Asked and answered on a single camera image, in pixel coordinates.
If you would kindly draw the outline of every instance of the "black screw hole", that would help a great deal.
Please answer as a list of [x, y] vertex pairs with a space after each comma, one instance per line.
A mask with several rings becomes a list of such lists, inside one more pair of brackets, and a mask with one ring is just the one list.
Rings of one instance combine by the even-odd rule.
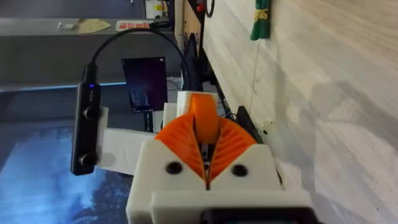
[[242, 164], [236, 164], [232, 167], [232, 173], [237, 177], [244, 177], [248, 174], [248, 168]]
[[166, 172], [172, 175], [179, 174], [182, 171], [182, 165], [179, 162], [171, 162], [166, 166]]

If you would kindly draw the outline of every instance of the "white plastic part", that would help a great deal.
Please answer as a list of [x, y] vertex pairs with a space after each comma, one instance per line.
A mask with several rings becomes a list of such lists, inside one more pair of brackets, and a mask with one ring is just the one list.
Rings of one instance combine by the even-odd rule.
[[165, 103], [163, 111], [163, 127], [166, 127], [172, 120], [177, 117], [177, 104]]
[[197, 91], [179, 91], [177, 95], [177, 117], [186, 114], [191, 105], [191, 96], [193, 93], [211, 95], [214, 99], [214, 104], [217, 107], [218, 94], [208, 92], [197, 92]]
[[152, 195], [152, 221], [155, 224], [199, 224], [201, 213], [210, 208], [253, 207], [312, 207], [312, 202], [306, 192], [279, 190], [155, 192]]
[[97, 138], [97, 167], [134, 175], [142, 144], [155, 134], [128, 129], [108, 128], [108, 111], [101, 107]]
[[[232, 173], [235, 165], [244, 165], [248, 174], [237, 177]], [[210, 183], [211, 191], [282, 190], [274, 158], [267, 145], [255, 144], [232, 162]]]
[[[181, 163], [183, 169], [177, 175], [165, 170], [170, 162]], [[126, 214], [129, 223], [152, 223], [150, 216], [152, 194], [163, 191], [204, 192], [204, 181], [185, 165], [160, 140], [147, 141], [142, 145], [139, 161], [130, 195]]]

